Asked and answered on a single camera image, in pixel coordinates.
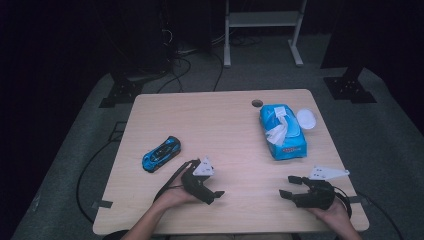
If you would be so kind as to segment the black stand base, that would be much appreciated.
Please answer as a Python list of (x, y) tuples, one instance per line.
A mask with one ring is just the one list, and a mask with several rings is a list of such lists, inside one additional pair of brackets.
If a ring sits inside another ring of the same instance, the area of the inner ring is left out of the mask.
[(324, 82), (335, 100), (354, 104), (376, 103), (374, 96), (359, 81), (362, 67), (348, 67), (342, 76), (325, 77)]
[(133, 103), (142, 92), (143, 83), (127, 78), (115, 80), (109, 94), (100, 102), (100, 108), (113, 108), (116, 104)]

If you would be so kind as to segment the white metal table frame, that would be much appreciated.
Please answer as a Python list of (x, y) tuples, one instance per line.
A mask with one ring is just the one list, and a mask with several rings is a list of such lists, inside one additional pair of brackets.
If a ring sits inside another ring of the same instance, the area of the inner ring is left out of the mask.
[(223, 48), (223, 65), (231, 66), (230, 30), (233, 28), (260, 28), (260, 27), (293, 27), (294, 33), (288, 40), (295, 65), (304, 65), (297, 48), (297, 41), (308, 0), (301, 0), (301, 5), (295, 11), (273, 11), (273, 12), (231, 12), (229, 0), (226, 0), (225, 10), (225, 32)]

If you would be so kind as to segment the person's left hand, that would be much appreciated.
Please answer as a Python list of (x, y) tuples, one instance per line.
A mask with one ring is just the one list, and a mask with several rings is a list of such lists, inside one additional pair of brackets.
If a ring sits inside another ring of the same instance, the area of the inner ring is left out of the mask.
[(181, 185), (167, 188), (153, 203), (155, 208), (166, 211), (186, 203), (196, 202), (197, 198), (189, 194)]

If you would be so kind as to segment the blue toy car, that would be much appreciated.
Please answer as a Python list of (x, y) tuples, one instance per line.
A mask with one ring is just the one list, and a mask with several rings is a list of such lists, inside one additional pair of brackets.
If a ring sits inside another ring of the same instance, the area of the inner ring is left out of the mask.
[(180, 151), (180, 140), (174, 136), (169, 136), (162, 144), (143, 156), (142, 167), (145, 171), (153, 173), (178, 155)]

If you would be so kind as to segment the person's right hand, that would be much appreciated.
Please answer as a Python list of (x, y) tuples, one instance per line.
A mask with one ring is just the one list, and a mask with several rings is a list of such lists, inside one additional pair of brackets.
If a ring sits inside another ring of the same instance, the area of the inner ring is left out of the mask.
[(344, 224), (350, 222), (347, 210), (343, 202), (335, 198), (327, 210), (320, 208), (307, 208), (307, 211), (316, 216), (317, 219), (324, 222), (330, 229), (337, 230)]

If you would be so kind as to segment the blue wet wipe pack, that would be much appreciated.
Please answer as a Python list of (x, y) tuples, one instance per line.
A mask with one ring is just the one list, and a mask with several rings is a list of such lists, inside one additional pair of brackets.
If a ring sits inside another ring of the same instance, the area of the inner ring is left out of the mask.
[[(288, 131), (282, 146), (269, 143), (265, 135), (268, 130), (279, 123), (274, 113), (276, 107), (285, 107), (287, 112)], [(259, 119), (268, 148), (275, 160), (280, 161), (307, 156), (307, 141), (303, 131), (313, 129), (317, 123), (316, 117), (311, 110), (303, 108), (294, 113), (286, 104), (264, 105), (260, 109)]]

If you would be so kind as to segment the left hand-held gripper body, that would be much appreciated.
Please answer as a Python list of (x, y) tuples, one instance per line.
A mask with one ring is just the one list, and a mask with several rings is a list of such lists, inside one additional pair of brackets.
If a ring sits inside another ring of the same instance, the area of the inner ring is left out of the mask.
[(204, 198), (214, 197), (204, 182), (214, 175), (214, 169), (207, 157), (185, 162), (182, 166), (184, 173), (181, 176), (183, 188), (191, 195), (202, 201)]

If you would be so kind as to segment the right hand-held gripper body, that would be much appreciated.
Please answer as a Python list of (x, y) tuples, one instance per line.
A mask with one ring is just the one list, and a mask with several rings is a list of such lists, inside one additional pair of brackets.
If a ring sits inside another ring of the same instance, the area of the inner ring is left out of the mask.
[(348, 176), (348, 170), (334, 169), (324, 166), (314, 166), (308, 177), (303, 178), (303, 184), (309, 187), (307, 193), (293, 194), (292, 202), (298, 208), (320, 208), (327, 210), (335, 198), (339, 198), (350, 210), (350, 203), (346, 196), (335, 191), (335, 187), (329, 183), (330, 179)]

